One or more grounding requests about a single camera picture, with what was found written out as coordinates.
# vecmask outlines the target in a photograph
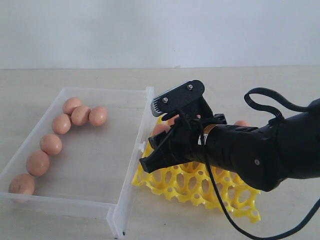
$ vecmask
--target table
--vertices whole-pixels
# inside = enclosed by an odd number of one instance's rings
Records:
[[[244,94],[267,87],[291,102],[305,106],[320,97],[320,66],[173,68],[173,69],[34,69],[0,70],[0,171],[63,87],[144,90],[156,94],[186,80],[203,81],[204,97],[215,113],[225,113],[229,123],[244,119],[264,126],[272,115],[248,107]],[[256,101],[279,107],[266,97]],[[320,195],[319,179],[284,181],[272,192],[257,197],[261,221],[236,222],[250,233],[268,237],[291,229],[306,215]],[[38,212],[12,211],[0,203],[0,239],[4,240],[106,240],[112,239],[105,222]],[[320,213],[291,240],[318,239]],[[135,201],[126,232],[128,240],[185,239],[245,240],[218,210],[191,203],[168,201],[146,187],[135,191]]]

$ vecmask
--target clear plastic tray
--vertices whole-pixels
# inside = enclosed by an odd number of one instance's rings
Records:
[[[50,157],[45,175],[36,178],[34,195],[11,194],[8,187],[26,173],[26,159],[39,149],[41,137],[52,133],[51,123],[63,103],[78,97],[90,107],[105,106],[108,121],[89,123],[60,136],[63,149]],[[0,173],[0,198],[13,208],[45,213],[104,219],[115,238],[124,238],[132,199],[131,181],[156,119],[150,104],[154,88],[112,90],[64,88]],[[13,199],[28,200],[23,204]]]

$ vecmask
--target yellow egg tray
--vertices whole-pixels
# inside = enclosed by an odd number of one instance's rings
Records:
[[[152,151],[148,143],[142,157],[149,156]],[[211,167],[211,170],[227,211],[235,217],[248,217],[251,223],[260,221],[255,201],[257,194],[261,192],[248,186],[234,172],[217,167]],[[152,173],[145,172],[139,163],[132,184],[145,185],[153,194],[163,194],[167,200],[176,197],[181,203],[190,201],[194,206],[203,204],[207,209],[219,208],[223,212],[203,163],[189,162]]]

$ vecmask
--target egg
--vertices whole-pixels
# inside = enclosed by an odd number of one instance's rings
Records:
[[[167,124],[164,123],[160,123],[155,125],[153,131],[152,131],[152,136],[158,135],[160,133],[162,133],[163,131],[165,131],[166,133],[170,131],[170,126],[168,126]]]
[[[48,155],[57,155],[62,150],[62,141],[57,135],[49,133],[41,138],[40,148]]]
[[[244,120],[236,121],[234,125],[236,125],[236,126],[244,126],[244,127],[249,127],[250,126],[250,124],[247,121],[244,121]]]
[[[15,176],[10,185],[8,192],[10,194],[25,194],[33,195],[36,188],[35,178],[27,173],[22,173]],[[26,200],[15,199],[14,202],[18,204],[23,204]]]
[[[70,117],[65,113],[56,116],[52,122],[51,127],[56,134],[66,134],[71,128]]]
[[[175,115],[174,117],[170,118],[168,121],[167,121],[167,124],[169,126],[172,126],[173,124],[175,124],[175,119],[178,118],[179,115]]]
[[[76,107],[71,114],[71,121],[76,126],[82,126],[89,120],[90,107],[82,105]]]
[[[82,101],[77,97],[71,97],[63,104],[63,113],[71,115],[76,107],[82,105]]]
[[[89,122],[95,126],[99,127],[107,121],[108,112],[107,109],[103,106],[97,106],[91,110],[89,114]]]
[[[44,151],[34,151],[26,161],[26,170],[34,177],[40,177],[46,173],[50,165],[49,156]]]

